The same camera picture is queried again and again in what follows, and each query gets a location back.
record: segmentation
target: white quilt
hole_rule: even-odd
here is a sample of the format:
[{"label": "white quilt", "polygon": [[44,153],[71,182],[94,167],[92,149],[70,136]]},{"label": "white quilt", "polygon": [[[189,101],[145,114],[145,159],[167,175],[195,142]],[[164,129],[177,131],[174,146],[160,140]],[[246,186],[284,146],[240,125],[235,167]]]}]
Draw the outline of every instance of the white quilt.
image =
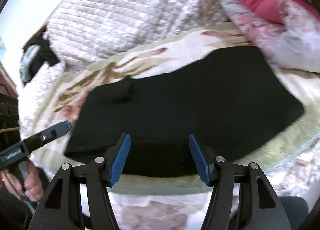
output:
[{"label": "white quilt", "polygon": [[78,71],[137,45],[225,20],[218,0],[63,0],[47,31],[68,71]]}]

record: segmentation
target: black clothing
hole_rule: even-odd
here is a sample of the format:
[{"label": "black clothing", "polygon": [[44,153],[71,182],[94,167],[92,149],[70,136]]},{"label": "black clothing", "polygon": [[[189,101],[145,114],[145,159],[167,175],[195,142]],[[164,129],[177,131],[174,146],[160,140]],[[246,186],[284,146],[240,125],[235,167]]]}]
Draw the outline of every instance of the black clothing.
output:
[{"label": "black clothing", "polygon": [[33,44],[40,45],[40,49],[29,65],[29,75],[31,79],[37,74],[38,70],[41,68],[45,61],[49,64],[50,67],[59,63],[59,59],[51,50],[48,40],[45,40],[42,36],[39,36],[34,40],[32,45]]},{"label": "black clothing", "polygon": [[291,230],[298,229],[309,214],[307,202],[300,197],[281,197],[280,201],[289,219]]},{"label": "black clothing", "polygon": [[65,155],[88,163],[131,135],[123,174],[196,174],[188,137],[237,160],[303,114],[259,48],[217,49],[172,73],[102,85],[87,97]]}]

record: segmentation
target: blue gripper pad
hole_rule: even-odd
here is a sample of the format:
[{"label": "blue gripper pad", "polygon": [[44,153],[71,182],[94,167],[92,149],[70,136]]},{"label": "blue gripper pad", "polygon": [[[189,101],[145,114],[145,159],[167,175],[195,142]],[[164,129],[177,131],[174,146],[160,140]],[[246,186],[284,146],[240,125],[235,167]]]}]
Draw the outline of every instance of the blue gripper pad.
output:
[{"label": "blue gripper pad", "polygon": [[120,175],[122,173],[124,163],[127,159],[129,150],[131,146],[131,139],[130,135],[127,134],[121,144],[121,147],[119,148],[119,151],[113,160],[113,163],[111,165],[111,171],[110,171],[110,179],[109,179],[109,185],[110,187],[113,187],[116,182],[119,181]]},{"label": "blue gripper pad", "polygon": [[66,124],[66,126],[68,128],[68,132],[69,132],[72,128],[71,123],[69,121],[64,121],[64,123]]},{"label": "blue gripper pad", "polygon": [[193,134],[191,134],[189,136],[189,149],[192,154],[193,160],[196,164],[200,179],[208,187],[209,183],[211,181],[210,175],[209,175],[209,165],[206,162],[206,160],[202,154],[202,151],[201,151],[195,137],[193,136]]}]

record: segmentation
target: black basket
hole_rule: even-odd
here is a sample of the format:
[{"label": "black basket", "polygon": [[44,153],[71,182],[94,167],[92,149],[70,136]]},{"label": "black basket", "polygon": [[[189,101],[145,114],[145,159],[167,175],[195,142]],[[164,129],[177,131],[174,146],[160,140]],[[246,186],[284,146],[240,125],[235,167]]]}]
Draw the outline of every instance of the black basket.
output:
[{"label": "black basket", "polygon": [[[0,130],[16,127],[19,127],[18,100],[0,93]],[[19,130],[0,133],[0,151],[19,141]]]}]

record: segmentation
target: dark pants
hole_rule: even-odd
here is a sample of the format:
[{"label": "dark pants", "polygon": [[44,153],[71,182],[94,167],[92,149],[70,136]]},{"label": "dark pants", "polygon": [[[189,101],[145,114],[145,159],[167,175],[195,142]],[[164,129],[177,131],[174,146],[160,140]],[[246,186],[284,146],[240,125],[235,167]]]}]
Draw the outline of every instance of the dark pants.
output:
[{"label": "dark pants", "polygon": [[[42,186],[46,190],[49,185],[48,179],[41,169],[38,168],[38,171]],[[0,230],[28,229],[31,218],[32,214],[28,207],[10,194],[5,186],[0,187]],[[92,229],[91,219],[85,215],[84,224],[88,229]]]},{"label": "dark pants", "polygon": [[[307,202],[300,197],[281,197],[280,201],[287,214],[291,230],[297,230],[309,214]],[[231,219],[228,230],[234,230],[235,224],[236,216]]]}]

